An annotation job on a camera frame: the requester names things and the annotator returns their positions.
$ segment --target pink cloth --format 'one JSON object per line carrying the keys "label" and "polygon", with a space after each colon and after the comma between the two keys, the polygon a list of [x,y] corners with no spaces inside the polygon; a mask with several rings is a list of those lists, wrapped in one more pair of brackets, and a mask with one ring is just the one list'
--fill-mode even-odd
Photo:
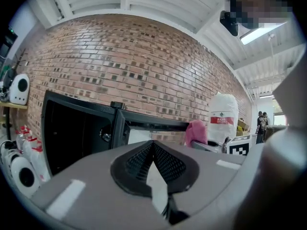
{"label": "pink cloth", "polygon": [[186,145],[192,147],[191,141],[193,140],[208,144],[207,127],[201,120],[191,121],[186,130]]}

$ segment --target person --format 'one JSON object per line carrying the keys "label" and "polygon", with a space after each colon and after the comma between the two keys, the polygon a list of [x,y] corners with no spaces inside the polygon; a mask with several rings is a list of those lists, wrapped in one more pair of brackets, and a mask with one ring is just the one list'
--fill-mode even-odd
{"label": "person", "polygon": [[263,116],[265,117],[265,127],[263,130],[263,140],[265,140],[266,134],[267,134],[267,125],[269,125],[269,118],[268,118],[268,114],[266,112],[263,113]]}
{"label": "person", "polygon": [[267,123],[267,120],[265,116],[262,114],[262,111],[258,112],[258,119],[257,119],[257,139],[256,139],[256,144],[263,143],[263,134],[264,134],[264,129]]}

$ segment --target cardboard box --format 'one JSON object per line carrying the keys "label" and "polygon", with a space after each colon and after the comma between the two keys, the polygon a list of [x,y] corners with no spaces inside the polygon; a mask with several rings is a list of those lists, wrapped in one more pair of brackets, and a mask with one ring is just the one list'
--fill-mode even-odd
{"label": "cardboard box", "polygon": [[243,131],[248,131],[249,129],[249,125],[247,125],[241,120],[238,120],[238,127],[241,127]]}
{"label": "cardboard box", "polygon": [[236,136],[247,136],[249,135],[248,131],[237,131]]}

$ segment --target ceiling light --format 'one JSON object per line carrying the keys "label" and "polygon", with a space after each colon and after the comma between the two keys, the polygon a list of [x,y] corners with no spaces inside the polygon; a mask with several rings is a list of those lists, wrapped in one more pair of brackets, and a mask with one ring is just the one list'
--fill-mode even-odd
{"label": "ceiling light", "polygon": [[271,30],[276,29],[277,27],[280,27],[281,25],[285,24],[287,22],[284,22],[282,24],[269,24],[264,25],[264,27],[258,28],[253,31],[249,31],[245,35],[241,36],[241,42],[246,45],[249,44],[251,41],[254,41],[258,37],[261,37],[262,35],[265,35],[266,33],[270,32]]}
{"label": "ceiling light", "polygon": [[274,97],[274,95],[271,94],[271,95],[266,95],[266,96],[260,96],[259,99],[262,99],[262,98],[269,98],[269,97]]}

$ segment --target shelf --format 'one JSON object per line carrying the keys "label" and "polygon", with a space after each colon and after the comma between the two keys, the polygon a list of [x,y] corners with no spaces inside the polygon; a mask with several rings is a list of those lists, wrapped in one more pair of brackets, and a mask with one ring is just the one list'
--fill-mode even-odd
{"label": "shelf", "polygon": [[17,108],[17,109],[28,109],[27,105],[17,105],[10,102],[1,102],[0,106],[10,107],[10,108]]}

